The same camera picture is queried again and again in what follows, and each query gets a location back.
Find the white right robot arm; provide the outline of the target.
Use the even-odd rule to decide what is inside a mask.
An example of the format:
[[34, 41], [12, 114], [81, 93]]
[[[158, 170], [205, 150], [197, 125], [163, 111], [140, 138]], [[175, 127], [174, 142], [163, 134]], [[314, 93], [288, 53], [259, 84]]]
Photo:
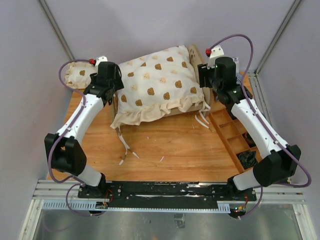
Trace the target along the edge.
[[255, 143], [261, 161], [252, 169], [230, 177], [226, 193], [232, 200], [240, 199], [246, 190], [268, 187], [296, 173], [301, 150], [289, 145], [271, 127], [245, 86], [237, 82], [236, 63], [222, 56], [213, 66], [197, 66], [200, 87], [211, 88], [226, 110], [244, 126]]

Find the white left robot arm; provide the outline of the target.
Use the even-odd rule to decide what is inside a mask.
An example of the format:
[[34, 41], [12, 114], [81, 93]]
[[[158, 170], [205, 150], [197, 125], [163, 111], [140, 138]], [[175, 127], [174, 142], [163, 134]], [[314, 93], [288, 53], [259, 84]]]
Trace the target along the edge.
[[53, 170], [67, 173], [87, 190], [89, 198], [103, 198], [107, 194], [106, 177], [87, 163], [81, 143], [97, 114], [113, 102], [114, 94], [124, 88], [119, 66], [106, 56], [87, 61], [96, 69], [90, 74], [90, 84], [78, 91], [81, 101], [68, 121], [56, 133], [44, 138], [49, 175], [56, 183], [64, 183], [54, 177]]

